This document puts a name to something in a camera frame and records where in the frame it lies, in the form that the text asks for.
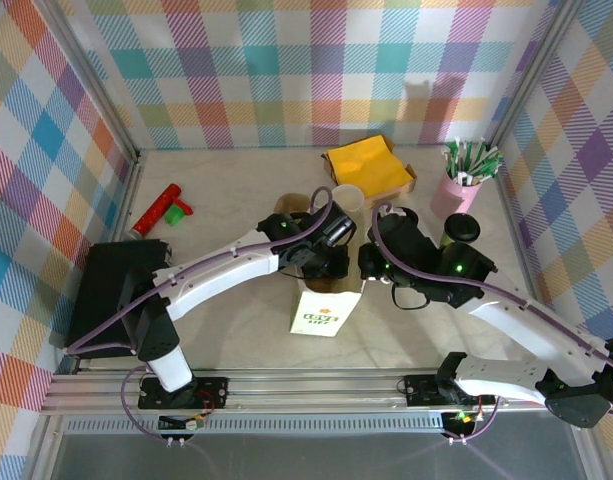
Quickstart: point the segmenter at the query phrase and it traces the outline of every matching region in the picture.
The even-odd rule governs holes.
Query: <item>white table surface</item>
[[[173,250],[173,263],[208,254],[236,240],[272,213],[284,193],[310,195],[319,185],[334,184],[316,148],[153,151],[132,211],[134,221],[174,182],[195,214],[175,227],[163,220],[148,238],[162,238]],[[395,154],[410,163],[415,190],[395,204],[420,217],[420,228],[439,241],[442,222],[429,203],[443,161],[437,147],[401,147]],[[486,182],[470,213],[482,229],[475,248],[491,258],[520,288],[525,288],[511,234],[495,184]],[[398,310],[390,287],[366,285],[362,299],[334,338],[289,333],[295,280],[279,273],[257,278],[213,297],[178,320],[186,358],[193,368],[280,367],[436,367],[450,351],[494,359],[529,354],[482,320],[431,304],[418,312]],[[400,303],[415,305],[419,294],[398,291]],[[134,358],[99,359],[91,367],[126,368]]]

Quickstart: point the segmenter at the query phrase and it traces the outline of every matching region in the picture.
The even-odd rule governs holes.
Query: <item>plaid wall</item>
[[[24,465],[127,169],[31,0],[0,2],[0,479]]]
[[[548,4],[60,3],[145,148],[337,145],[373,130],[398,144],[479,137]]]
[[[613,0],[582,7],[503,150],[545,301],[613,337]]]

